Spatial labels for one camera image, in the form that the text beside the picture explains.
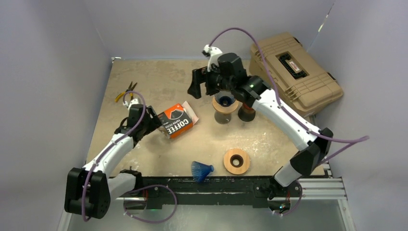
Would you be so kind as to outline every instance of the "wooden disc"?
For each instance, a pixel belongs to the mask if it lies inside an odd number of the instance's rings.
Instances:
[[[233,160],[235,159],[239,161],[237,166],[233,164]],[[225,168],[228,172],[235,175],[245,173],[249,169],[250,163],[249,155],[239,148],[229,149],[224,155]]]
[[[213,97],[213,107],[217,112],[219,112],[221,114],[231,114],[231,113],[233,113],[235,110],[237,110],[239,104],[240,104],[240,102],[238,100],[236,100],[230,106],[223,107],[223,106],[219,105],[219,103],[217,103],[217,101],[216,101],[216,98]]]

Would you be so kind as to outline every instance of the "pliers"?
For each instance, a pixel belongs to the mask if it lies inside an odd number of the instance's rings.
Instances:
[[[115,99],[116,103],[120,100],[120,98],[122,98],[122,96],[125,95],[126,92],[133,91],[133,89],[135,89],[135,86],[137,85],[137,83],[135,83],[135,85],[132,85],[132,84],[133,84],[133,81],[130,82],[129,87],[124,92],[122,92],[122,93],[120,93],[120,94],[118,94],[116,96],[116,99]],[[129,95],[130,95],[130,100],[133,100],[133,93],[129,93]]]

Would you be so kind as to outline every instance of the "wooden tabletop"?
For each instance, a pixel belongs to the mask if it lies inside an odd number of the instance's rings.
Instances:
[[[128,153],[113,171],[122,169],[140,171],[144,176],[191,176],[192,161],[214,166],[214,176],[231,176],[223,164],[224,154],[231,148],[240,148],[250,156],[246,176],[273,175],[297,152],[290,139],[262,114],[251,122],[242,122],[232,113],[232,120],[219,124],[214,119],[212,97],[194,99],[187,94],[191,71],[205,66],[205,60],[115,60],[103,98],[101,111],[90,145],[88,159],[93,159],[109,142],[120,121],[128,111],[115,97],[131,81],[137,82],[135,91],[141,93],[147,105],[157,114],[176,103],[188,101],[200,120],[189,131],[175,139],[168,139],[158,130],[144,137],[140,146]],[[313,175],[323,175],[322,167]]]

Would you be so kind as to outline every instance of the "tan plastic case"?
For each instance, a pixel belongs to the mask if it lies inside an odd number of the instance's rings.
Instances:
[[[283,101],[300,116],[314,115],[343,95],[330,73],[321,68],[289,33],[258,42]],[[261,55],[253,44],[249,72],[270,82]]]

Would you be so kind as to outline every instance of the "box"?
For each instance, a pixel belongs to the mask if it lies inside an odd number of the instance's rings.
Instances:
[[[314,115],[343,95],[336,79],[320,67],[291,34],[282,33],[258,44],[280,97],[300,116]],[[255,44],[251,46],[249,72],[272,86]]]
[[[198,120],[190,105],[187,102],[183,105],[177,103],[158,115],[162,122],[159,130],[169,138],[173,139],[191,129]]]

